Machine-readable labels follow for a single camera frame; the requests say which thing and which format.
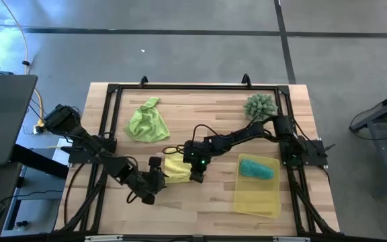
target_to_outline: yellow cable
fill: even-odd
[[[17,21],[17,19],[14,17],[14,14],[11,12],[10,8],[7,6],[7,4],[4,2],[4,0],[1,0],[5,6],[5,8],[7,8],[8,12],[10,13],[10,15],[12,16],[14,22],[16,23],[17,27],[19,28],[20,30],[20,33],[22,35],[22,37],[24,38],[24,44],[25,44],[25,61],[28,61],[28,43],[26,42],[26,37],[25,37],[25,33],[24,31],[22,30],[22,27],[20,26],[19,22]],[[24,71],[25,71],[25,75],[28,74],[28,68],[26,65],[24,65]],[[37,122],[37,126],[40,126],[42,127],[44,124],[43,124],[43,102],[42,102],[42,98],[41,98],[41,95],[40,93],[38,92],[38,90],[35,88],[34,89],[34,92],[35,94],[37,95],[38,97],[38,104],[40,106],[40,118],[38,119],[38,122]]]

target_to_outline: yellow cloth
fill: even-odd
[[[166,152],[174,152],[174,148],[168,148]],[[165,178],[168,184],[188,182],[191,175],[191,164],[183,163],[183,155],[174,153],[165,155],[164,173],[169,177]]]

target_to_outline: lime green towel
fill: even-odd
[[[164,123],[158,109],[155,108],[158,101],[158,97],[151,97],[145,104],[135,110],[125,128],[126,134],[131,139],[153,143],[169,136],[167,125]]]

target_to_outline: teal sponge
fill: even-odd
[[[266,114],[273,114],[277,110],[273,97],[268,94],[256,93],[247,98],[247,103],[243,106],[246,116],[256,121],[264,121],[268,118]]]
[[[240,174],[259,179],[272,179],[274,171],[266,165],[262,165],[250,159],[243,159],[240,164]]]

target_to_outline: desk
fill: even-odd
[[[92,83],[87,96],[82,126],[90,133],[97,134],[101,121],[105,93],[108,83]],[[246,126],[242,105],[247,97],[257,91],[249,90],[123,90],[118,116],[117,154],[136,157],[140,169],[147,168],[148,158],[161,153],[164,147],[183,144],[191,139],[196,124],[207,124],[216,132],[226,134]],[[316,138],[316,126],[312,115],[307,87],[290,85],[290,95],[295,118],[310,138]],[[136,143],[128,138],[124,127],[134,110],[149,97],[159,97],[157,105],[171,136],[157,143]],[[266,124],[272,130],[272,124]],[[212,135],[209,130],[199,128],[196,140]],[[213,158],[204,173],[204,183],[189,182],[169,184],[162,190],[153,206],[147,206],[137,199],[127,204],[130,190],[108,179],[103,202],[99,233],[149,234],[149,235],[295,235],[288,177],[282,167],[280,171],[280,200],[282,214],[278,219],[239,214],[232,210],[237,158],[240,153],[262,155],[279,159],[278,144],[256,139],[235,146],[221,157]],[[77,166],[71,168],[67,186]],[[72,217],[85,198],[91,166],[85,165],[73,183],[68,201],[68,217]],[[310,199],[321,216],[335,230],[337,217],[330,187],[325,173],[317,167],[306,167]],[[303,225],[307,227],[305,209],[300,205]],[[94,210],[89,213],[89,224]],[[63,226],[63,206],[59,208],[56,229]]]

